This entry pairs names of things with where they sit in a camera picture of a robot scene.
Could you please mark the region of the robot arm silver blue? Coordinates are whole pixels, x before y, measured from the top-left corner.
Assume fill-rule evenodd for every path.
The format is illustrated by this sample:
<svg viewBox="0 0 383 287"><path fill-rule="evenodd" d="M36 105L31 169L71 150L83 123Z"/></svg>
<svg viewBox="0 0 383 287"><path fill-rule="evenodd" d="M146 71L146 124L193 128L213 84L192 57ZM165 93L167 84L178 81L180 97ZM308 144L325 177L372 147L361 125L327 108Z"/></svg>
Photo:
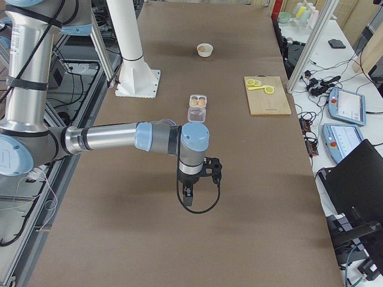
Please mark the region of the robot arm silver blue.
<svg viewBox="0 0 383 287"><path fill-rule="evenodd" d="M177 157L177 196L188 209L194 184L213 175L212 159L205 155L209 131L204 124L177 126L169 119L86 128L44 124L53 38L57 33L90 34L90 1L8 1L6 13L13 27L3 95L1 174L18 176L87 150L134 146Z"/></svg>

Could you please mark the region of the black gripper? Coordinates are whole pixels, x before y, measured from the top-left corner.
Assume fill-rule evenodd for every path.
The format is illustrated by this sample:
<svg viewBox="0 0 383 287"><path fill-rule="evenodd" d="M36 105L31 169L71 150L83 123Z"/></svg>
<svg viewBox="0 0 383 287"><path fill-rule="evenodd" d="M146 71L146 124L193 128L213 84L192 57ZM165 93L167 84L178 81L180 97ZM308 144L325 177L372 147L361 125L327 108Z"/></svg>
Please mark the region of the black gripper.
<svg viewBox="0 0 383 287"><path fill-rule="evenodd" d="M193 186L199 181L199 176L197 174L188 175L186 173L179 172L177 177L183 185L183 204L187 206L192 206Z"/></svg>

